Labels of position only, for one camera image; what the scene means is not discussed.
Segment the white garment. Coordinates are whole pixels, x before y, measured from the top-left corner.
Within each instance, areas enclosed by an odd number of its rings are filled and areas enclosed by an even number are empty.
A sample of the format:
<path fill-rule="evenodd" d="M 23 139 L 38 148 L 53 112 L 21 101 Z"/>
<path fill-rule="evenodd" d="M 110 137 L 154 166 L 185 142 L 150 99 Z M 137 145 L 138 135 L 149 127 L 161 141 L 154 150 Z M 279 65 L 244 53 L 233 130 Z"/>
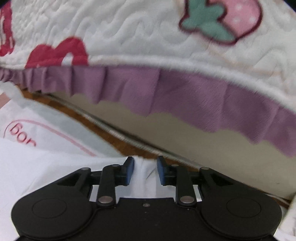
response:
<path fill-rule="evenodd" d="M 1 140 L 1 240 L 16 240 L 18 233 L 11 221 L 11 209 L 23 196 L 80 168 L 102 170 L 111 164 L 123 164 L 126 157 L 91 157 L 28 147 Z M 156 161 L 134 157 L 134 171 L 127 187 L 118 187 L 117 195 L 131 198 L 174 197 L 174 187 L 160 184 Z"/>

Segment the beige foam mattress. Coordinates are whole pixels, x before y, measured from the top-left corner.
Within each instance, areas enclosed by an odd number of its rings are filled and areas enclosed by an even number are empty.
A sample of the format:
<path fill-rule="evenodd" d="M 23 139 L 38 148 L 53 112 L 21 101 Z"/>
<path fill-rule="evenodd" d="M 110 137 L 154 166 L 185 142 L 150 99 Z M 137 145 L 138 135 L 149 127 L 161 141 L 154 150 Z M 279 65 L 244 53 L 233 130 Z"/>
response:
<path fill-rule="evenodd" d="M 286 157 L 266 141 L 253 144 L 228 130 L 203 132 L 168 113 L 141 116 L 118 103 L 90 104 L 79 94 L 55 93 L 51 99 L 137 148 L 193 167 L 212 168 L 282 198 L 295 195 L 295 158 Z"/>

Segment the white strawberry bear quilt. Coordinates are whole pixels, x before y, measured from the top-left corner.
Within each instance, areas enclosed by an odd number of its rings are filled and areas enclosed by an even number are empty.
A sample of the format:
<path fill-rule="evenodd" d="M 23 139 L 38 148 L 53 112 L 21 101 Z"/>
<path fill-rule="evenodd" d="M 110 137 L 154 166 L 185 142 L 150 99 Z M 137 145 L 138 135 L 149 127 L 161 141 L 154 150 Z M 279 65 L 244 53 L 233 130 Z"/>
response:
<path fill-rule="evenodd" d="M 284 1 L 1 1 L 1 81 L 170 113 L 295 156 Z"/>

